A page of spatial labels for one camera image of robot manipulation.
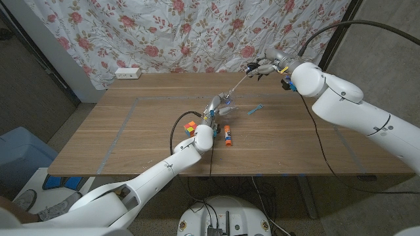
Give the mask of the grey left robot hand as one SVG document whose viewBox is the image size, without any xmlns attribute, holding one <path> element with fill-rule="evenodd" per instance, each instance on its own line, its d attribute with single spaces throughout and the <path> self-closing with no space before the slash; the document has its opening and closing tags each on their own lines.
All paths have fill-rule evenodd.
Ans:
<svg viewBox="0 0 420 236">
<path fill-rule="evenodd" d="M 213 99 L 207 104 L 203 112 L 201 124 L 212 127 L 215 119 L 218 116 L 228 115 L 230 112 L 237 109 L 238 107 L 234 105 L 232 99 L 232 92 L 222 92 L 214 96 Z"/>
</svg>

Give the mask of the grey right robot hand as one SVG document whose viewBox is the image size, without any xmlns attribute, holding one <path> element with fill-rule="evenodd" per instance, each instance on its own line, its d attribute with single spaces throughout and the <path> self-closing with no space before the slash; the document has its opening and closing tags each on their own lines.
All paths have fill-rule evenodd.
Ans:
<svg viewBox="0 0 420 236">
<path fill-rule="evenodd" d="M 245 74 L 248 77 L 269 75 L 273 72 L 293 73 L 304 62 L 294 54 L 289 54 L 277 49 L 268 49 L 258 54 L 255 62 L 247 64 Z"/>
</svg>

